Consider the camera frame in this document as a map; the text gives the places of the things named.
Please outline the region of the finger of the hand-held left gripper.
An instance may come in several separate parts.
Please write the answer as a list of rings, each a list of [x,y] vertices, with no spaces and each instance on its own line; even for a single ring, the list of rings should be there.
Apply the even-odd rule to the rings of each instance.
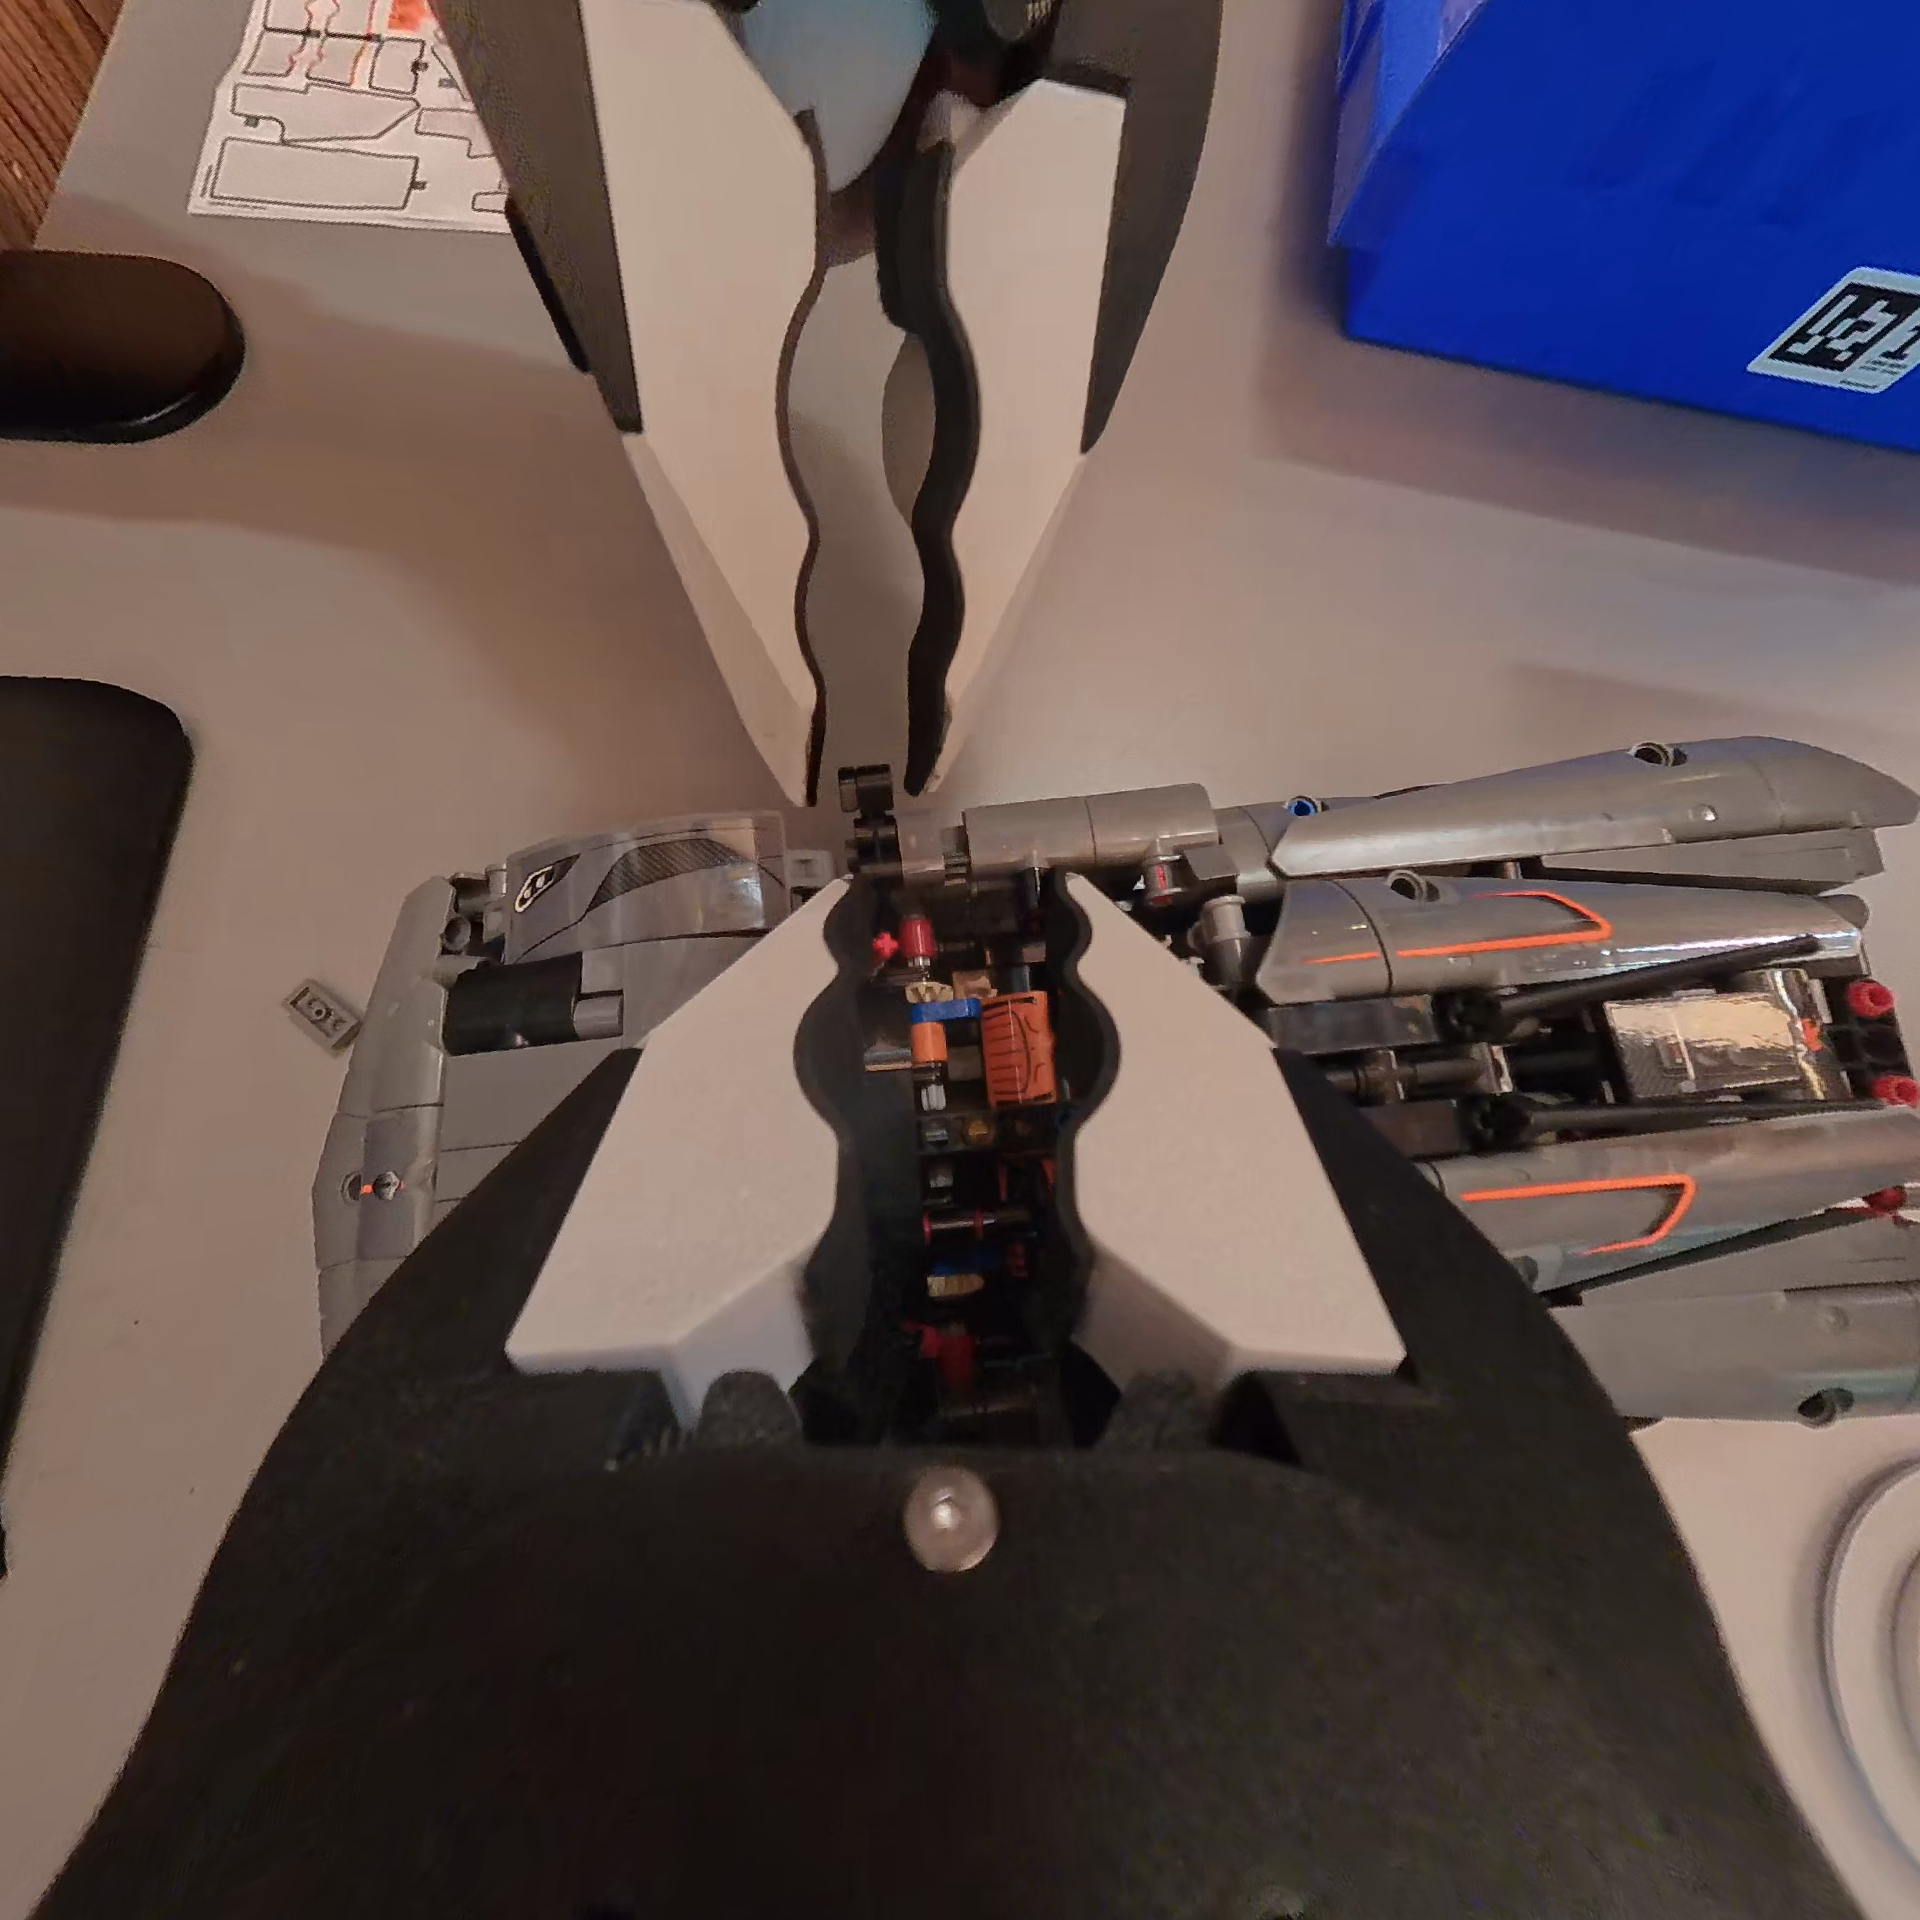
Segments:
[[[823,290],[810,123],[709,3],[582,3],[582,38],[637,374],[627,463],[743,730],[810,805],[817,517],[784,410]]]
[[[1059,81],[990,108],[943,85],[876,177],[880,304],[903,331],[880,458],[922,568],[913,797],[962,753],[1086,467],[1123,117]]]

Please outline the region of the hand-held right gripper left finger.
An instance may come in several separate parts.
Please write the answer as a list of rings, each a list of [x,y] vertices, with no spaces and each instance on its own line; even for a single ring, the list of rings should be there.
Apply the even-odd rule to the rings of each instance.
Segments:
[[[802,1378],[837,1140],[797,1038],[839,971],[824,927],[842,898],[832,881],[640,1045],[504,1341],[517,1371],[650,1371],[679,1421],[726,1375]]]

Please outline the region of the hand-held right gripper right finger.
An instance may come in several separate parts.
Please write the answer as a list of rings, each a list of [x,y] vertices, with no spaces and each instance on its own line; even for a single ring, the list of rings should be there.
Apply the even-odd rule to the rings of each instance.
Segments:
[[[1273,1048],[1089,877],[1083,990],[1117,1030],[1070,1153],[1090,1241],[1077,1347],[1124,1390],[1183,1375],[1380,1375],[1406,1357]]]

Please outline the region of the grey lego sports car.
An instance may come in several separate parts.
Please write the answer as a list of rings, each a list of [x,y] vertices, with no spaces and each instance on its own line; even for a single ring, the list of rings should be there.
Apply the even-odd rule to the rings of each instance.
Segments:
[[[1483,1234],[1622,1417],[1916,1408],[1916,1060],[1852,898],[1916,818],[1897,780],[1646,740],[1374,797],[912,815],[900,885],[766,810],[417,885],[313,1177],[320,1351],[594,1068],[844,881],[797,1038],[834,1217],[782,1391],[827,1444],[1090,1444],[1123,1390],[1074,1341],[1070,1153],[1117,1071],[1089,877]]]

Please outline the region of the white sticker sheet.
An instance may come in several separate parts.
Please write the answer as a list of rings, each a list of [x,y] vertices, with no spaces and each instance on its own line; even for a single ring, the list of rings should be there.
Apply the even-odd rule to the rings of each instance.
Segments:
[[[430,3],[252,3],[194,214],[504,233],[504,201]]]

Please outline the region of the blue storage bin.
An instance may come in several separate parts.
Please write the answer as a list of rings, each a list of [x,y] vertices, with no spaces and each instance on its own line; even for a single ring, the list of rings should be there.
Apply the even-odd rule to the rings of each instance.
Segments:
[[[1913,3],[1346,3],[1342,330],[1916,451]]]

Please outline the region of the black oval object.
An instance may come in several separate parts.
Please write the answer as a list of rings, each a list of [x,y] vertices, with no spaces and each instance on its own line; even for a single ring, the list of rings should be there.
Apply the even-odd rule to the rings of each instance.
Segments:
[[[227,301],[147,255],[3,251],[3,441],[146,444],[219,405],[246,363]]]

